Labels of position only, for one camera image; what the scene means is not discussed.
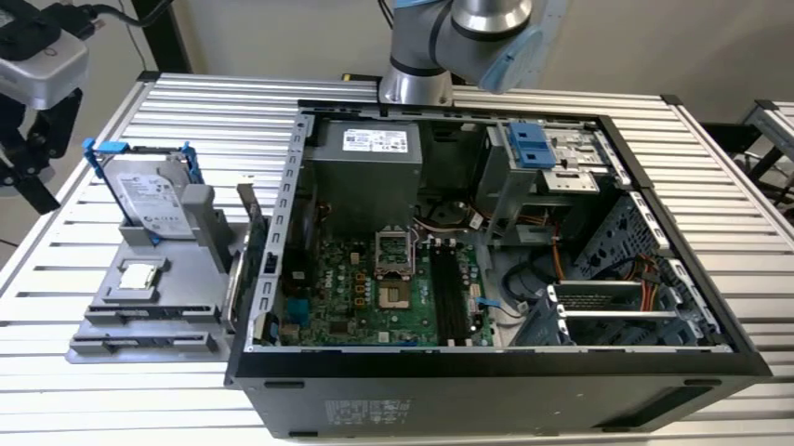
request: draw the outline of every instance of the hard drive label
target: hard drive label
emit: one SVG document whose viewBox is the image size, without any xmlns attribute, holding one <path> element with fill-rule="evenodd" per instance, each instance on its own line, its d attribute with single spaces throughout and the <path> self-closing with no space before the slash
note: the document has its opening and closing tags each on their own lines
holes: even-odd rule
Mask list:
<svg viewBox="0 0 794 446">
<path fill-rule="evenodd" d="M 117 178 L 125 190 L 125 199 L 145 228 L 165 238 L 193 237 L 171 182 L 153 174 L 119 174 Z"/>
</svg>

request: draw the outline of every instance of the barcode label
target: barcode label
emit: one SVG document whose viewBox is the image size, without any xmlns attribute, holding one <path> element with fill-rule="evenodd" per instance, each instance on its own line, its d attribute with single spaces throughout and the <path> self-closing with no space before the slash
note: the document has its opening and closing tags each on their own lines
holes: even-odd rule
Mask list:
<svg viewBox="0 0 794 446">
<path fill-rule="evenodd" d="M 409 132 L 352 128 L 345 131 L 344 151 L 409 153 Z"/>
</svg>

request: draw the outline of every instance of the sticker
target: sticker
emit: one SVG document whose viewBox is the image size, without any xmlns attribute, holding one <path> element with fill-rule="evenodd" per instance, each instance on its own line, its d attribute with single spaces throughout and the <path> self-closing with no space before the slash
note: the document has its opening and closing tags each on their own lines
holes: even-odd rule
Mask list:
<svg viewBox="0 0 794 446">
<path fill-rule="evenodd" d="M 328 421 L 334 426 L 405 425 L 412 400 L 328 400 Z"/>
<path fill-rule="evenodd" d="M 484 226 L 484 216 L 481 216 L 480 212 L 474 213 L 472 220 L 469 221 L 469 225 L 474 230 L 478 230 L 481 226 Z"/>
<path fill-rule="evenodd" d="M 171 182 L 153 174 L 119 174 L 117 178 L 145 228 L 165 238 L 194 238 Z"/>
<path fill-rule="evenodd" d="M 344 151 L 409 153 L 409 132 L 393 130 L 345 130 Z"/>
<path fill-rule="evenodd" d="M 517 233 L 524 244 L 549 244 L 552 242 L 552 232 L 545 226 L 517 225 Z"/>
</svg>

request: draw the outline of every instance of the slotted metal surface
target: slotted metal surface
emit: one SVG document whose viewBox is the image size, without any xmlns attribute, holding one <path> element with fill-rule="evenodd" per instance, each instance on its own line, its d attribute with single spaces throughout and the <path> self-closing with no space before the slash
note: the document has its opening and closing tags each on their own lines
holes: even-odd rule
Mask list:
<svg viewBox="0 0 794 446">
<path fill-rule="evenodd" d="M 273 204 L 300 98 L 373 101 L 376 86 L 165 75 L 157 84 L 135 86 L 101 139 L 175 147 L 190 140 L 205 179 L 218 187 L 221 207 L 240 220 L 245 214 L 233 190 L 241 175 L 254 177 L 266 212 Z M 697 241 L 692 243 L 701 261 L 776 378 L 651 435 L 380 439 L 358 444 L 792 444 L 794 299 L 780 289 L 794 290 L 792 236 L 716 157 L 685 111 L 657 97 L 532 90 L 493 97 L 461 88 L 457 103 L 613 117 L 659 188 L 672 193 L 663 196 L 665 203 L 685 235 Z M 0 395 L 0 433 L 9 433 L 0 442 L 276 442 L 245 395 L 222 388 L 225 364 L 71 365 L 63 359 L 121 241 L 121 212 L 86 173 L 82 164 L 59 194 L 62 211 L 42 217 L 0 273 L 0 321 L 7 322 L 0 326 L 0 392 L 7 392 Z M 683 194 L 701 187 L 704 193 Z"/>
</svg>

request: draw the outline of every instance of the motherboard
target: motherboard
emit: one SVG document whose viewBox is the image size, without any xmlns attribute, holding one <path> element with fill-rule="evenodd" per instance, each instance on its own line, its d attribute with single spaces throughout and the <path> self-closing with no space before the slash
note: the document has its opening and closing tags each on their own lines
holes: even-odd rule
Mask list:
<svg viewBox="0 0 794 446">
<path fill-rule="evenodd" d="M 405 234 L 321 241 L 317 283 L 289 299 L 285 345 L 446 346 L 454 326 L 461 345 L 493 346 L 473 247 L 418 243 Z M 450 261 L 440 264 L 442 256 Z"/>
</svg>

